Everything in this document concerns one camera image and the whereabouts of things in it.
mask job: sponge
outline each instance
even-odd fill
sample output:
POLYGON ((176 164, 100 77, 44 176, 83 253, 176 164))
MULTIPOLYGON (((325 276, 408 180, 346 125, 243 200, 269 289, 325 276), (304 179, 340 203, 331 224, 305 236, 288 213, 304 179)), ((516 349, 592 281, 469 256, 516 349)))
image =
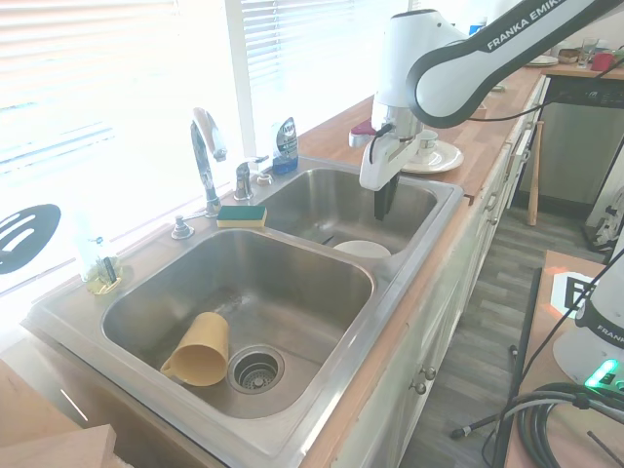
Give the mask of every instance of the sponge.
POLYGON ((262 227, 266 207, 221 207, 216 217, 218 227, 262 227))

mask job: white bowl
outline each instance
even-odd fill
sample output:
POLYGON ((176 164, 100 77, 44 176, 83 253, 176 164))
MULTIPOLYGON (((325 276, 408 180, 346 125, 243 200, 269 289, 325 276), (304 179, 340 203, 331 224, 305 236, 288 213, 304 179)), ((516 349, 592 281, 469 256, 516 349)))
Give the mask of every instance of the white bowl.
POLYGON ((369 241, 348 241, 334 247, 337 251, 345 252, 364 258, 385 258, 391 253, 385 247, 369 241))

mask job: franka emika robot arm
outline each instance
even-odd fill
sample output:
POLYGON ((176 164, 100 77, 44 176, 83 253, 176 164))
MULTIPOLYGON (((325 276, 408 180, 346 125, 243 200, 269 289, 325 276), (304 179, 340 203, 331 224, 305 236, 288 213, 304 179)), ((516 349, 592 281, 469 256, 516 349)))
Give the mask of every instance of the franka emika robot arm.
MULTIPOLYGON (((434 10, 391 18, 360 184, 375 193, 375 216, 390 210, 397 174, 415 154, 422 125, 449 128, 468 120, 502 79, 594 20, 624 10, 624 0, 525 0, 467 38, 434 10)), ((624 248, 624 236, 615 249, 624 248)), ((554 344, 576 383, 624 391, 624 259, 617 261, 554 344), (613 374, 604 384, 604 374, 613 374)))
POLYGON ((365 149, 360 184, 382 189, 414 155, 423 123, 461 124, 502 79, 623 3, 525 0, 470 38, 435 10, 391 18, 371 123, 392 128, 365 149))

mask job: dishwasher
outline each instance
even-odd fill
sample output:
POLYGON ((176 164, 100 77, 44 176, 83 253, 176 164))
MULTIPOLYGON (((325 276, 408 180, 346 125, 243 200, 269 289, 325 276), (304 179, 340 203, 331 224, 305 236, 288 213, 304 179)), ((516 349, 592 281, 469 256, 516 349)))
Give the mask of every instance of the dishwasher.
MULTIPOLYGON (((542 110, 544 122, 539 166, 540 199, 596 203, 624 137, 624 82, 552 77, 542 110)), ((529 192, 532 155, 521 192, 529 192)))

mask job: double sink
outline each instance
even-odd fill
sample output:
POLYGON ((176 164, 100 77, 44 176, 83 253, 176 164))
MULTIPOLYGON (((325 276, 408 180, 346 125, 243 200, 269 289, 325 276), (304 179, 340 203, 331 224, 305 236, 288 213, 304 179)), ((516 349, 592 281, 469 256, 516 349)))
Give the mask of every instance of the double sink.
POLYGON ((434 247, 462 193, 402 177, 373 216, 357 168, 301 158, 255 187, 261 229, 197 218, 184 241, 163 229, 122 255, 122 285, 92 296, 79 280, 31 310, 26 326, 66 347, 231 467, 295 467, 308 451, 434 247), (332 247, 383 245, 367 259, 332 247), (192 387, 158 372, 193 319, 230 326, 228 375, 192 387))

